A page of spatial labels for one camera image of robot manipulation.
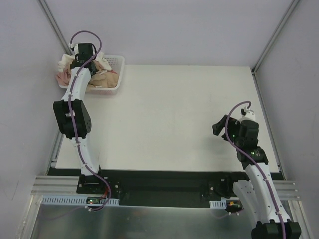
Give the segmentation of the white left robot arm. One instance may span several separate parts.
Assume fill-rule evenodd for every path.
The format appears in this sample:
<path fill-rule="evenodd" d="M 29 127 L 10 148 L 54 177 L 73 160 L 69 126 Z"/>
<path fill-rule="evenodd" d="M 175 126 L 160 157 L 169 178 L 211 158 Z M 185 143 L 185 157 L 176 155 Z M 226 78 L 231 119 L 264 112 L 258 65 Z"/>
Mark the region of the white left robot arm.
<path fill-rule="evenodd" d="M 62 99 L 53 103 L 53 110 L 60 132 L 71 141 L 80 161 L 79 187 L 87 186 L 99 194 L 106 183 L 99 175 L 100 164 L 90 146 L 92 122 L 83 101 L 88 83 L 97 73 L 93 60 L 98 51 L 92 43 L 79 43 L 73 48 L 75 59 L 70 64 L 70 83 Z"/>

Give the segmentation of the beige t shirt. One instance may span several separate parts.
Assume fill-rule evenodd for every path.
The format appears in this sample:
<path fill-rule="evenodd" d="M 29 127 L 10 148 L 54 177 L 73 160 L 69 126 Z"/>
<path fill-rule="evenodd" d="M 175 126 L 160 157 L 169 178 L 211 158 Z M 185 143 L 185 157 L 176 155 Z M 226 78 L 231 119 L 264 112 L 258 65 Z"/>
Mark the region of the beige t shirt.
<path fill-rule="evenodd" d="M 119 74 L 98 71 L 88 83 L 89 88 L 114 88 L 117 86 Z"/>

